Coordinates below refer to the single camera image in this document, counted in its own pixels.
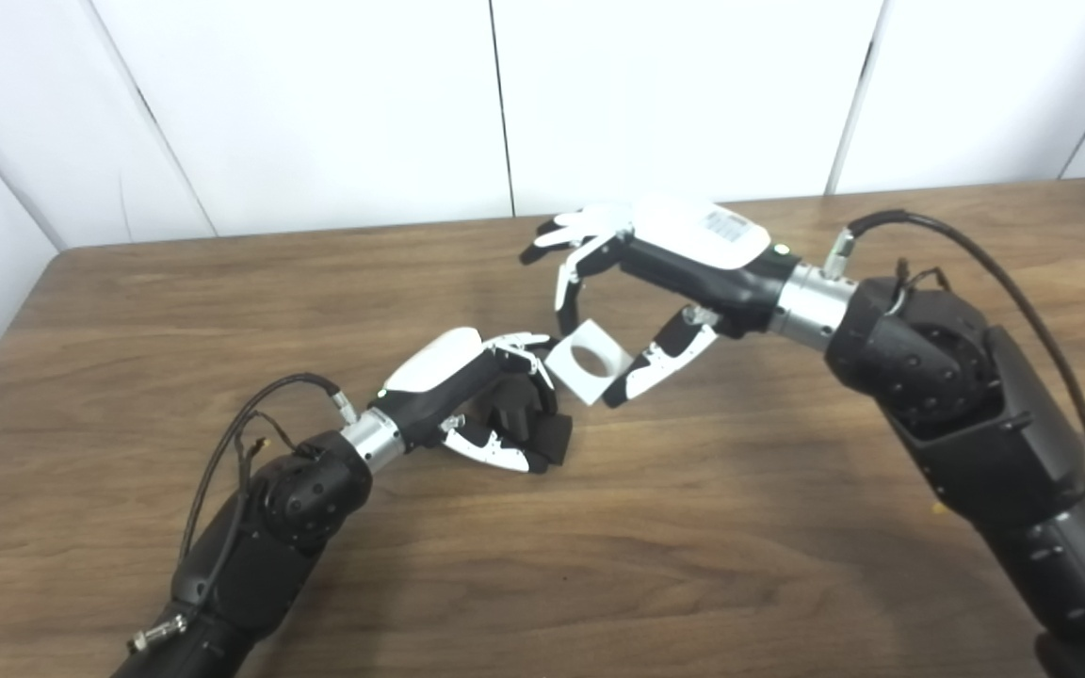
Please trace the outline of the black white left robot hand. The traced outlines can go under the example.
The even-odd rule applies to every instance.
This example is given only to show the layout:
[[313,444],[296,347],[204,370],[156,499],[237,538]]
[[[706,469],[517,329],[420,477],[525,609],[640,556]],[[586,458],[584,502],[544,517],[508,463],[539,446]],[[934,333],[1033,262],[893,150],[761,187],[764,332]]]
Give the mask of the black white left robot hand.
[[[367,408],[387,420],[404,452],[442,446],[486,466],[542,474],[567,459],[572,428],[559,413],[556,383],[538,355],[556,343],[545,333],[485,340],[473,327],[452,328],[398,366]],[[508,375],[525,375],[537,391],[540,410],[524,432],[481,424],[461,412]]]

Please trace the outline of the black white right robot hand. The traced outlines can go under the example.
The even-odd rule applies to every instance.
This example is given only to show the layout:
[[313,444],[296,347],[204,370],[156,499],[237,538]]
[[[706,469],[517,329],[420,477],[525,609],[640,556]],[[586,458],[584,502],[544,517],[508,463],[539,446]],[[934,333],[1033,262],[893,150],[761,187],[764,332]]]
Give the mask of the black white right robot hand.
[[[610,408],[680,372],[720,336],[765,331],[800,265],[760,223],[713,202],[682,199],[556,215],[537,228],[520,261],[533,265],[554,250],[567,258],[557,271],[560,340],[545,364],[580,402]],[[637,356],[578,312],[585,281],[614,267],[686,300]]]

